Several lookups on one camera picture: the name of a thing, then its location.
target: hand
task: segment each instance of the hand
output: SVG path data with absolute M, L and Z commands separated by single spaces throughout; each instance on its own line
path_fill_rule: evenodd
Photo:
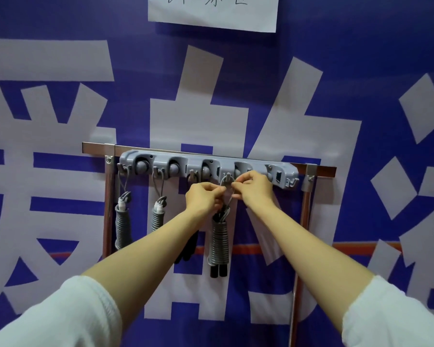
M 235 190 L 232 198 L 243 200 L 255 214 L 275 205 L 273 203 L 273 184 L 265 175 L 254 170 L 238 176 L 231 186 Z
M 222 208 L 225 190 L 225 186 L 212 183 L 192 184 L 185 195 L 186 210 L 201 222 L 212 211 L 217 212 Z

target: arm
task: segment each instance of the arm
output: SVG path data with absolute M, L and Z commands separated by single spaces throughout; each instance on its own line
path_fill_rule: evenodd
M 272 232 L 286 258 L 338 331 L 350 305 L 374 274 L 325 244 L 273 203 L 272 184 L 257 172 L 240 175 L 232 184 L 241 199 Z
M 83 275 L 98 281 L 116 302 L 126 330 L 162 281 L 190 236 L 222 206 L 225 187 L 193 184 L 186 210 L 154 233 L 95 264 Z

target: forearm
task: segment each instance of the forearm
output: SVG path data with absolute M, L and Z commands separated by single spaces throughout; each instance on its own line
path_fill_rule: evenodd
M 338 331 L 349 306 L 374 274 L 325 244 L 275 206 L 257 212 L 286 258 Z
M 110 293 L 121 313 L 124 330 L 149 300 L 196 227 L 197 217 L 184 211 L 83 273 Z

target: person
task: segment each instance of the person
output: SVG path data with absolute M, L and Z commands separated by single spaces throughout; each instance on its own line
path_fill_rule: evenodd
M 278 209 L 265 176 L 250 171 L 232 187 L 232 197 L 271 231 L 346 346 L 434 346 L 434 315 Z M 65 281 L 0 330 L 0 346 L 118 346 L 187 240 L 221 208 L 224 192 L 211 183 L 192 185 L 185 211 Z

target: white paper sign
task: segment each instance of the white paper sign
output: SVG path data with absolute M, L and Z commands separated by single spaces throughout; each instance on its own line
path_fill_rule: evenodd
M 274 33 L 278 0 L 148 0 L 148 20 Z

